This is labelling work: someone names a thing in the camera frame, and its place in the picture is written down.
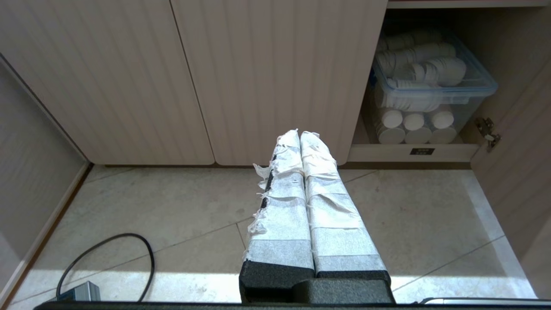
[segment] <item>black label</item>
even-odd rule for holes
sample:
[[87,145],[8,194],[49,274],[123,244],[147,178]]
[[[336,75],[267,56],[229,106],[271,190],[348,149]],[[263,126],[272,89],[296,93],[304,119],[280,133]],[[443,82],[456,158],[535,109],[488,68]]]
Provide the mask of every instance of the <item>black label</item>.
[[412,148],[410,155],[432,155],[434,147]]

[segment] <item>plastic storage box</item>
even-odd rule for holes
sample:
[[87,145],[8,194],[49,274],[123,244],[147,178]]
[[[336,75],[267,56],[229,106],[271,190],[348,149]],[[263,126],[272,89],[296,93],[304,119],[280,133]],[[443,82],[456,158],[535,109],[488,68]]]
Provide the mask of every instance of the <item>plastic storage box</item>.
[[[375,89],[373,89],[374,102],[377,108],[396,109],[402,111],[404,114],[412,112],[422,113],[425,118],[426,127],[430,128],[433,132],[434,138],[430,143],[450,143],[451,140],[449,138],[439,137],[443,135],[449,137],[448,133],[452,130],[459,132],[476,111],[482,100],[496,92],[498,84],[451,31],[436,27],[425,28],[424,31],[426,32],[427,29],[429,29],[429,32],[435,31],[438,33],[438,36],[441,36],[441,39],[438,39],[438,41],[441,44],[443,43],[442,46],[450,47],[449,45],[452,45],[455,48],[453,54],[455,54],[454,57],[459,59],[457,62],[460,63],[459,67],[460,70],[463,70],[464,76],[457,81],[446,81],[445,83],[438,84],[418,82],[416,80],[419,78],[419,75],[425,75],[425,70],[418,70],[418,68],[423,63],[435,63],[434,60],[440,56],[434,58],[425,57],[422,60],[415,59],[415,57],[410,56],[414,43],[408,42],[408,40],[411,41],[409,38],[408,40],[398,42],[398,47],[401,47],[401,49],[388,52],[385,50],[392,43],[396,45],[396,42],[389,42],[387,45],[385,39],[382,38],[377,47],[378,52],[373,64],[376,77]],[[401,56],[403,56],[401,59],[384,57],[386,55],[383,55],[384,53],[399,54],[400,52],[402,53]],[[425,69],[426,78],[430,79],[429,70]],[[409,82],[397,78],[397,76],[403,77],[404,74],[411,76]],[[441,110],[444,111],[442,112],[443,114],[439,117],[435,116]]]

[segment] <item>black cable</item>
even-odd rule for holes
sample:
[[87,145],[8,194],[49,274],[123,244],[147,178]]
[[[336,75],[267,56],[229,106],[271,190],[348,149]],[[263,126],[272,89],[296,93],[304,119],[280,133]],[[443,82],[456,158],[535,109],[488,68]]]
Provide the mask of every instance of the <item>black cable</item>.
[[135,237],[135,238],[138,238],[141,241],[143,241],[143,243],[145,243],[145,246],[147,247],[147,251],[149,252],[149,258],[151,259],[151,271],[149,273],[149,279],[147,280],[147,284],[145,285],[145,288],[143,290],[142,295],[138,299],[138,302],[141,302],[143,300],[143,298],[145,297],[145,294],[147,293],[147,290],[149,289],[149,286],[151,285],[151,281],[153,280],[153,274],[155,273],[155,259],[153,258],[153,250],[151,250],[151,245],[149,245],[149,242],[147,242],[147,240],[145,240],[144,237],[142,237],[138,234],[135,234],[135,233],[121,233],[121,234],[118,234],[118,235],[113,236],[111,238],[105,239],[102,242],[100,242],[100,243],[96,244],[95,246],[89,248],[88,250],[84,251],[84,253],[82,253],[81,255],[79,255],[79,257],[77,257],[77,259],[74,260],[69,265],[69,267],[67,267],[67,269],[65,269],[65,272],[61,276],[60,281],[57,283],[56,297],[59,298],[59,296],[61,295],[61,285],[63,284],[63,280],[65,280],[65,277],[67,276],[67,274],[69,273],[71,268],[74,267],[75,264],[79,260],[81,260],[81,258],[85,257],[86,254],[92,252],[93,250],[99,248],[100,246],[106,244],[107,242],[115,240],[115,239],[123,238],[123,237]]

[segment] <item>floor tile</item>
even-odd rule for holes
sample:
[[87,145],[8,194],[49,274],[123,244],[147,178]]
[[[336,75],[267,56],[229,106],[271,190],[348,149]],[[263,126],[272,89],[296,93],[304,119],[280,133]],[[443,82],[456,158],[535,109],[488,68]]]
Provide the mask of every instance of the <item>floor tile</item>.
[[[155,253],[156,270],[145,301],[241,302],[238,273],[243,247],[235,225],[205,234]],[[103,301],[136,301],[149,276],[145,256],[113,269],[64,285],[86,281],[100,287]],[[29,309],[49,300],[55,291],[12,304],[10,310]]]
[[123,173],[135,168],[132,167],[105,167],[104,165],[94,165],[88,176],[86,177],[85,183],[97,181],[99,179],[107,178],[112,175]]
[[460,170],[378,170],[346,183],[393,289],[500,237],[488,234],[486,227],[497,221],[477,212],[484,206],[475,206],[463,175]]
[[253,217],[248,218],[244,221],[241,221],[237,223],[237,227],[239,228],[239,233],[241,234],[241,237],[243,238],[243,243],[245,244],[245,247],[249,244],[249,234],[247,227],[254,221],[255,219]]
[[394,292],[398,303],[428,297],[536,298],[507,239],[499,238]]
[[[84,184],[14,300],[56,287],[74,258],[115,234],[139,233],[159,250],[244,220],[260,205],[259,180],[252,168],[140,168]],[[146,253],[137,239],[113,241],[68,280]]]
[[377,170],[370,169],[339,169],[339,175],[341,175],[341,180],[343,183],[346,183],[355,178],[362,177],[363,175],[373,173]]

